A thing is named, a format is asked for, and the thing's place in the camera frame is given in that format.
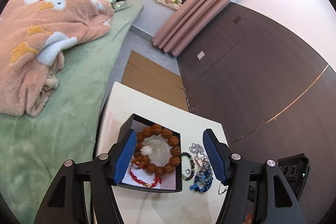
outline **cotton ball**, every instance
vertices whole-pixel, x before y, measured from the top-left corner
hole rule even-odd
[[[141,152],[141,155],[142,156],[150,156],[153,154],[153,148],[150,147],[149,145],[147,146],[143,146],[141,149],[140,149],[140,152]]]

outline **beaded bracelet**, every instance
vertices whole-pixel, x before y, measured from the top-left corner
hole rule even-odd
[[[187,157],[189,158],[189,160],[190,160],[191,174],[190,174],[189,177],[186,177],[184,174],[182,174],[182,178],[183,178],[184,180],[191,180],[191,179],[194,177],[194,174],[195,174],[195,163],[194,163],[194,160],[193,160],[192,156],[191,156],[189,153],[187,153],[187,152],[183,152],[183,153],[181,154],[181,159],[182,159],[183,156],[187,156]]]
[[[171,157],[169,163],[164,166],[156,166],[151,163],[149,156],[141,155],[141,148],[143,147],[142,142],[145,138],[149,138],[152,135],[161,135],[162,138],[166,139],[168,144],[172,146],[170,153]],[[136,164],[141,169],[147,170],[149,173],[155,173],[156,177],[162,177],[165,174],[171,174],[175,171],[175,167],[181,163],[181,148],[179,147],[180,140],[168,128],[162,128],[159,124],[154,124],[151,127],[144,128],[143,132],[137,133],[137,144],[134,152],[134,159],[131,160],[133,164]]]
[[[201,170],[196,174],[194,179],[194,185],[190,186],[190,190],[195,190],[196,192],[205,193],[208,191],[212,185],[212,168],[211,164],[206,162],[202,165]],[[200,188],[197,183],[204,185],[203,188]]]
[[[133,166],[133,165],[136,165],[136,164],[132,164],[132,165],[130,166],[130,168],[129,168],[129,174],[131,175],[132,179],[135,180],[137,183],[140,183],[140,184],[142,184],[142,185],[144,185],[145,187],[148,187],[148,188],[153,188],[153,187],[155,187],[155,186],[157,185],[157,183],[161,183],[161,178],[159,178],[159,177],[155,177],[155,179],[154,179],[154,183],[152,183],[152,184],[149,184],[149,183],[147,183],[147,182],[144,182],[144,181],[142,181],[142,180],[139,180],[139,179],[137,178],[137,176],[134,175],[133,172],[132,172],[132,166]]]

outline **wardrobe door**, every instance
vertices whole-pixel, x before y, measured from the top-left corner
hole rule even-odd
[[[254,133],[230,145],[248,160],[304,153],[310,171],[300,198],[307,224],[317,224],[336,197],[336,74],[328,67],[291,107]]]
[[[230,144],[284,110],[326,66],[302,39],[263,17],[186,89],[189,108],[220,122]]]
[[[255,20],[249,10],[234,3],[229,3],[212,19],[177,57],[184,87],[190,87],[227,54],[247,34]],[[197,55],[201,51],[205,56],[199,60]]]

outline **wall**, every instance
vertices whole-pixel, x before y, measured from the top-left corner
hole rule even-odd
[[[142,0],[143,10],[133,22],[133,26],[154,37],[175,10],[155,0]]]
[[[336,71],[336,12],[328,0],[232,0],[285,26]]]

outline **wall outlet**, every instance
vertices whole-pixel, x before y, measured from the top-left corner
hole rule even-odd
[[[199,54],[197,54],[198,60],[201,60],[201,58],[203,58],[203,56],[205,56],[205,54],[204,54],[203,51],[201,51]]]

